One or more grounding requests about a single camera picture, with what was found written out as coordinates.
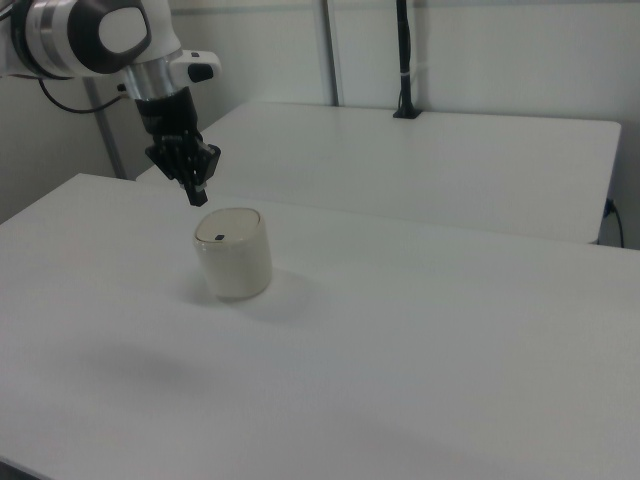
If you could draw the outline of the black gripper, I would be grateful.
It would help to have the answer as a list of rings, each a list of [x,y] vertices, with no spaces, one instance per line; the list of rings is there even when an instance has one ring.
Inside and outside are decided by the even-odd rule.
[[[185,87],[163,98],[136,100],[135,105],[153,139],[145,150],[147,156],[169,180],[184,188],[192,206],[203,206],[208,201],[205,187],[221,150],[203,141],[191,90]]]

